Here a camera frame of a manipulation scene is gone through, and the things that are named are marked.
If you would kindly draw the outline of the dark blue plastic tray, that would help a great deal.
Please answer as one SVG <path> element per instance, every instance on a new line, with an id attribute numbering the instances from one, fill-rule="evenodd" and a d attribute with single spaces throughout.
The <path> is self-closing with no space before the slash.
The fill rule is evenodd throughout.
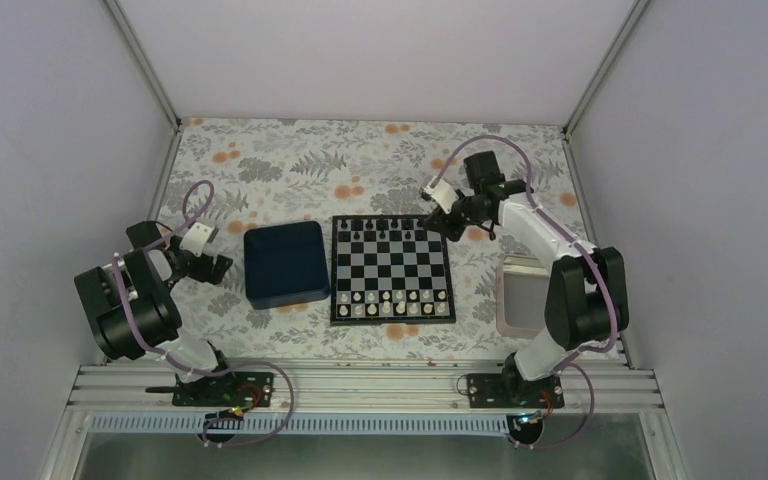
<path id="1" fill-rule="evenodd" d="M 245 295 L 255 310 L 324 300 L 330 277 L 315 221 L 256 228 L 243 236 Z"/>

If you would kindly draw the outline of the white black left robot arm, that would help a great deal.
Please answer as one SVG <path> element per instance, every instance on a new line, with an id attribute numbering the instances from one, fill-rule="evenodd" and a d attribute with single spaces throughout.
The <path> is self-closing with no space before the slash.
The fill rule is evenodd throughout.
<path id="1" fill-rule="evenodd" d="M 107 265 L 74 277 L 94 341 L 110 360 L 165 362 L 179 381 L 199 380 L 215 405 L 230 402 L 238 377 L 219 349 L 183 326 L 172 289 L 183 279 L 219 284 L 233 260 L 213 248 L 217 229 L 195 222 L 182 233 L 163 233 L 157 221 L 126 229 L 132 249 Z"/>

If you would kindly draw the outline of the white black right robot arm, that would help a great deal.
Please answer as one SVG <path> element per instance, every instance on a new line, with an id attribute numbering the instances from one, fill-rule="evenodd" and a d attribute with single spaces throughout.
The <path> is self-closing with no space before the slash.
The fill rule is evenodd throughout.
<path id="1" fill-rule="evenodd" d="M 469 226 L 500 227 L 526 245 L 549 274 L 544 328 L 503 364 L 501 391 L 515 407 L 540 393 L 540 383 L 559 374 L 584 352 L 613 349 L 628 314 L 622 255 L 575 236 L 538 201 L 528 180 L 507 179 L 492 151 L 464 161 L 470 194 L 436 176 L 422 190 L 435 203 L 425 229 L 451 241 Z"/>

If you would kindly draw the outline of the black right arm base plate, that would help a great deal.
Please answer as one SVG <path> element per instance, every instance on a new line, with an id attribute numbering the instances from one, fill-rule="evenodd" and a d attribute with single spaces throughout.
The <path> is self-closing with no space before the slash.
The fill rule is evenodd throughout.
<path id="1" fill-rule="evenodd" d="M 473 409 L 555 409 L 565 406 L 558 376 L 525 381 L 505 374 L 473 373 L 466 376 L 466 393 Z"/>

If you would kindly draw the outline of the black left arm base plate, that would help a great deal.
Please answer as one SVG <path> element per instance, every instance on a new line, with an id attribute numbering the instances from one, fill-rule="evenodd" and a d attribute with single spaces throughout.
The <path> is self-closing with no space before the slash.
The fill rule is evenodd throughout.
<path id="1" fill-rule="evenodd" d="M 235 372 L 204 377 L 193 382 L 176 379 L 173 386 L 145 389 L 150 394 L 171 394 L 172 404 L 183 407 L 269 407 L 274 375 L 266 372 Z"/>

